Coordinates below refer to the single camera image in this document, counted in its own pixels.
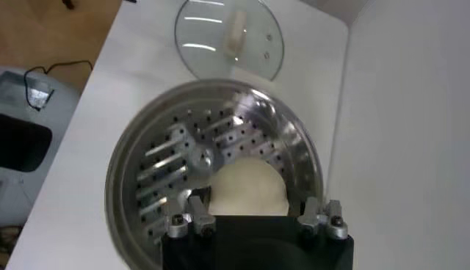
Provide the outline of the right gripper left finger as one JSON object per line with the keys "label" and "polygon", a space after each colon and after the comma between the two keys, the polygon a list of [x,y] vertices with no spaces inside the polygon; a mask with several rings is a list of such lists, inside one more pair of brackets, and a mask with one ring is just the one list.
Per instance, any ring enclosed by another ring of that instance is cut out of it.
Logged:
{"label": "right gripper left finger", "polygon": [[199,196],[187,199],[187,213],[176,213],[166,218],[165,230],[170,238],[183,238],[189,235],[189,226],[193,233],[202,238],[210,238],[216,231],[216,218],[212,216]]}

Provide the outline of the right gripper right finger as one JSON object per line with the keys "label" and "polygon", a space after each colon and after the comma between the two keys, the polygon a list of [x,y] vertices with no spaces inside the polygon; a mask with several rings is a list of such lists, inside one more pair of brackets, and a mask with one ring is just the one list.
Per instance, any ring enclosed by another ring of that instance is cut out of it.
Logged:
{"label": "right gripper right finger", "polygon": [[348,226],[342,216],[342,207],[339,200],[330,200],[322,210],[315,197],[308,197],[302,215],[297,217],[301,227],[316,235],[323,227],[329,238],[345,240],[348,237]]}

